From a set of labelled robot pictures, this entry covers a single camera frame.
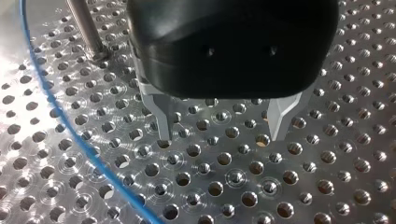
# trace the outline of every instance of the black plastic cover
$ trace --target black plastic cover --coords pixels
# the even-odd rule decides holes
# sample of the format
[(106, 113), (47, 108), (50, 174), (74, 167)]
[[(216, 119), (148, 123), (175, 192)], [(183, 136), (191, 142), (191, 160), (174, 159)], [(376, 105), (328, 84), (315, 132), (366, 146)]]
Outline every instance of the black plastic cover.
[(314, 82), (337, 0), (129, 0), (147, 80), (189, 98), (276, 98)]

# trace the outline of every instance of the metal rod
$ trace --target metal rod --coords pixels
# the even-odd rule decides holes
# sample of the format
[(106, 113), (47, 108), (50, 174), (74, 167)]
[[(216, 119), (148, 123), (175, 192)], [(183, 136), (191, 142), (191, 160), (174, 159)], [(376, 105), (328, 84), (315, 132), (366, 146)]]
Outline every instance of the metal rod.
[(67, 4), (92, 58), (95, 61), (105, 58), (106, 47), (102, 43), (85, 0), (67, 0)]

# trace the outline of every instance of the hole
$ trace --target hole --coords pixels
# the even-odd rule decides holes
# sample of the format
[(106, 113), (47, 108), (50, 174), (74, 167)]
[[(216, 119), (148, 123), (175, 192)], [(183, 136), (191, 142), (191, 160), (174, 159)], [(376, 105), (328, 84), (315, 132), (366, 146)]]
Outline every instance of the hole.
[(198, 224), (213, 224), (215, 223), (212, 216), (203, 215), (198, 219)]
[(40, 175), (43, 179), (51, 179), (55, 174), (55, 169), (52, 166), (46, 166), (41, 169)]
[(171, 141), (165, 141), (165, 140), (158, 140), (157, 145), (160, 148), (168, 148), (171, 146)]
[(210, 172), (210, 165), (207, 163), (201, 163), (198, 165), (198, 172), (201, 175), (207, 175)]
[(120, 209), (118, 207), (111, 207), (107, 210), (107, 216), (111, 219), (117, 219), (120, 216)]
[(35, 198), (34, 197), (32, 197), (32, 196), (26, 197), (26, 198), (21, 200), (20, 208), (24, 212), (25, 211), (29, 211), (34, 203), (35, 203)]
[(156, 176), (160, 172), (160, 166), (156, 163), (148, 164), (145, 168), (145, 174), (147, 176)]
[(240, 115), (240, 114), (245, 113), (245, 111), (247, 111), (247, 108), (245, 105), (243, 105), (243, 104), (233, 105), (233, 112), (235, 112), (235, 114)]
[(26, 158), (17, 158), (12, 165), (15, 170), (20, 170), (27, 165), (27, 160)]
[(118, 148), (121, 145), (121, 140), (119, 138), (113, 138), (108, 143), (112, 148)]
[(223, 152), (218, 155), (218, 163), (220, 165), (228, 165), (231, 163), (231, 160), (232, 160), (232, 158), (231, 158), (230, 153)]
[(30, 184), (30, 179), (28, 179), (28, 178), (26, 178), (26, 177), (21, 177), (19, 180), (18, 180), (18, 186), (20, 186), (21, 188), (26, 188), (26, 187), (28, 187), (29, 186), (29, 184)]
[(332, 219), (327, 214), (317, 213), (314, 216), (314, 223), (315, 224), (332, 224)]
[(283, 218), (290, 218), (294, 215), (294, 207), (290, 203), (280, 203), (276, 211)]
[(367, 205), (371, 201), (371, 196), (369, 192), (363, 189), (358, 189), (353, 194), (353, 199), (355, 200), (356, 203), (360, 205)]
[(125, 186), (131, 187), (134, 184), (134, 176), (133, 175), (127, 175), (122, 179), (122, 183)]
[(110, 199), (113, 197), (114, 189), (111, 185), (105, 185), (99, 188), (99, 196), (103, 199)]
[(116, 129), (116, 125), (112, 121), (108, 121), (102, 124), (102, 131), (104, 133), (112, 133), (115, 129)]
[(288, 185), (295, 185), (299, 180), (299, 177), (296, 172), (294, 171), (286, 171), (283, 174), (283, 181)]
[(208, 192), (214, 197), (218, 197), (223, 192), (223, 186), (220, 182), (212, 182), (209, 184)]
[(102, 100), (102, 93), (96, 92), (90, 96), (90, 100), (93, 103), (99, 103)]
[(76, 158), (74, 157), (70, 157), (64, 161), (64, 166), (67, 168), (72, 168), (75, 165), (76, 165)]
[(19, 150), (19, 149), (21, 149), (21, 147), (22, 147), (22, 144), (20, 142), (13, 142), (11, 144), (11, 149), (12, 150)]
[(246, 207), (254, 207), (258, 202), (257, 194), (251, 191), (242, 194), (242, 204)]
[(96, 115), (99, 116), (99, 117), (102, 117), (102, 116), (104, 116), (106, 114), (107, 114), (107, 108), (105, 108), (105, 107), (101, 107), (101, 108), (96, 110)]
[(122, 168), (127, 167), (129, 165), (130, 161), (131, 160), (129, 159), (129, 157), (127, 155), (121, 155), (116, 158), (115, 163), (118, 168), (122, 169)]
[(249, 167), (249, 171), (254, 175), (260, 175), (264, 171), (264, 165), (260, 161), (253, 161)]
[(117, 109), (123, 109), (123, 108), (125, 108), (127, 106), (128, 106), (128, 101), (126, 101), (126, 100), (118, 100), (116, 102), (116, 108)]
[(318, 190), (322, 194), (333, 194), (334, 193), (334, 184), (329, 180), (320, 180), (318, 182)]
[(209, 121), (207, 119), (199, 120), (197, 123), (197, 128), (200, 131), (206, 131), (207, 127), (209, 126)]
[(157, 195), (163, 196), (166, 193), (167, 187), (165, 184), (161, 184), (155, 187), (154, 191)]
[(21, 126), (18, 124), (11, 124), (8, 128), (7, 128), (7, 132), (9, 134), (16, 134), (21, 130)]
[(300, 155), (303, 152), (303, 147), (299, 143), (289, 143), (288, 152), (292, 155)]
[(129, 137), (133, 140), (133, 141), (139, 141), (140, 139), (143, 138), (143, 132), (140, 129), (135, 129), (133, 131), (131, 131), (129, 133)]
[(323, 151), (322, 153), (320, 153), (320, 158), (327, 164), (333, 164), (337, 159), (335, 157), (335, 153), (333, 153), (332, 151)]
[(79, 175), (72, 176), (69, 179), (69, 186), (72, 189), (79, 189), (82, 187), (82, 177)]
[(65, 210), (63, 207), (55, 207), (49, 212), (49, 218), (54, 222), (64, 222)]
[(62, 151), (66, 151), (72, 146), (72, 141), (70, 139), (63, 139), (59, 144), (58, 148)]
[(26, 110), (32, 111), (35, 110), (37, 107), (38, 107), (38, 103), (30, 102), (29, 104), (26, 105)]
[(175, 204), (168, 204), (163, 209), (163, 216), (168, 220), (173, 220), (178, 216), (178, 207)]
[(190, 145), (186, 151), (189, 156), (197, 157), (201, 153), (201, 148), (198, 145)]
[(256, 144), (259, 147), (267, 147), (270, 144), (270, 137), (266, 134), (259, 134), (256, 137)]

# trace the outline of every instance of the perforated metal plate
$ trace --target perforated metal plate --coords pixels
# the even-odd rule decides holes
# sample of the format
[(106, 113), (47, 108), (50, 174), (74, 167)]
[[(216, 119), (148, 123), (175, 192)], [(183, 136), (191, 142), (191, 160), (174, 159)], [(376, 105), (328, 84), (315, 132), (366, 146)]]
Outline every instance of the perforated metal plate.
[[(30, 25), (36, 55), (78, 133), (164, 221), (396, 222), (394, 1), (340, 1), (318, 86), (284, 142), (269, 140), (268, 101), (175, 99), (172, 143), (141, 103), (126, 1), (88, 2), (111, 60), (87, 61), (65, 8)], [(147, 223), (60, 124), (27, 54), (14, 58), (1, 68), (0, 223)]]

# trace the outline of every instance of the blue cable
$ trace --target blue cable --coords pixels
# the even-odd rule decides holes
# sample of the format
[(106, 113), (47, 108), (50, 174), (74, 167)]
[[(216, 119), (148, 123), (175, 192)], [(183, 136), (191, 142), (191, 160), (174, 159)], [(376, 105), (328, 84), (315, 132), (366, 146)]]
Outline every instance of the blue cable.
[(44, 92), (48, 95), (49, 102), (52, 104), (53, 107), (55, 107), (56, 113), (59, 115), (64, 125), (69, 130), (69, 132), (73, 135), (73, 138), (77, 142), (78, 146), (84, 150), (87, 157), (90, 159), (91, 163), (108, 179), (108, 181), (111, 184), (113, 184), (114, 188), (120, 192), (120, 194), (126, 199), (126, 201), (131, 206), (133, 206), (137, 210), (137, 212), (144, 217), (144, 219), (149, 220), (153, 224), (163, 223), (152, 211), (150, 211), (147, 207), (145, 207), (130, 190), (128, 190), (123, 186), (123, 184), (117, 178), (117, 176), (114, 175), (110, 169), (105, 167), (102, 161), (95, 156), (95, 150), (91, 146), (89, 146), (73, 129), (73, 126), (70, 124), (66, 115), (59, 107), (59, 104), (56, 101), (55, 96), (50, 91), (50, 88), (48, 88), (47, 80), (44, 78), (42, 74), (42, 70), (38, 65), (37, 58), (35, 57), (33, 46), (30, 42), (31, 37), (30, 37), (29, 26), (26, 18), (26, 0), (20, 0), (20, 16), (21, 16), (22, 30), (24, 33), (27, 46), (29, 48), (30, 59), (36, 70), (36, 74), (38, 76), (38, 79), (40, 80), (41, 86)]

